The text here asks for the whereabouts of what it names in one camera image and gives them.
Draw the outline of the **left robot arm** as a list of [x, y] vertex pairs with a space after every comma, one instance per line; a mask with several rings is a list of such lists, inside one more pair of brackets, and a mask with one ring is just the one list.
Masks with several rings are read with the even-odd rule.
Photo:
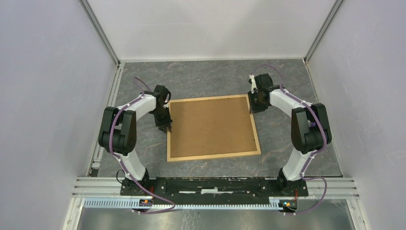
[[126, 183], [132, 183], [132, 189], [138, 195], [150, 190], [147, 169], [142, 165], [136, 153], [137, 121], [146, 114], [152, 114], [156, 127], [171, 132], [172, 119], [168, 108], [171, 92], [163, 85], [157, 85], [154, 91], [146, 91], [122, 106], [106, 107], [98, 136], [99, 146], [118, 161]]

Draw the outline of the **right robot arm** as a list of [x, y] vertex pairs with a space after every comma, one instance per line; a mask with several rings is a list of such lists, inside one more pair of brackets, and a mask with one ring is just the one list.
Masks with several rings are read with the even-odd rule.
[[269, 74], [250, 74], [248, 92], [250, 112], [264, 112], [270, 106], [286, 113], [291, 119], [293, 151], [277, 177], [277, 191], [290, 195], [304, 185], [305, 171], [315, 156], [332, 140], [326, 107], [308, 103], [281, 85], [275, 85]]

